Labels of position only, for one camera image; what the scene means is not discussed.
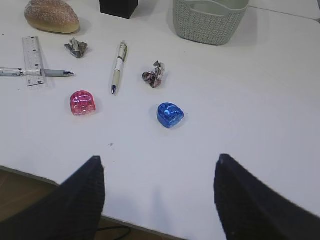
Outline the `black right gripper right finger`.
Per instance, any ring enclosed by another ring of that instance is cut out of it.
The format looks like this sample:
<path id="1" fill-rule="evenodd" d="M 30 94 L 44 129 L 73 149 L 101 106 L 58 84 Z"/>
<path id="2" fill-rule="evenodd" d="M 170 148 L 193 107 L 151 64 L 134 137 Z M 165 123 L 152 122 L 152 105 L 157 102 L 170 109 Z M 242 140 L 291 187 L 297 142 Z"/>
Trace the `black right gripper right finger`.
<path id="1" fill-rule="evenodd" d="M 214 203 L 228 240 L 318 240 L 320 218 L 269 188 L 228 154 L 215 167 Z"/>

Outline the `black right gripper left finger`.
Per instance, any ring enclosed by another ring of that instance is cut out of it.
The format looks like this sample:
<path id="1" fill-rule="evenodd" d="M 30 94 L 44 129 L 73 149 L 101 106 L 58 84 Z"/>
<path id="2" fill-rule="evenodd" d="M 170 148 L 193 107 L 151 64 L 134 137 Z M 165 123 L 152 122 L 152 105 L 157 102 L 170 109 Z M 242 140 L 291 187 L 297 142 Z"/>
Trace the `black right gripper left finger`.
<path id="1" fill-rule="evenodd" d="M 100 156 L 49 195 L 0 223 L 2 240 L 93 240 L 106 199 Z"/>

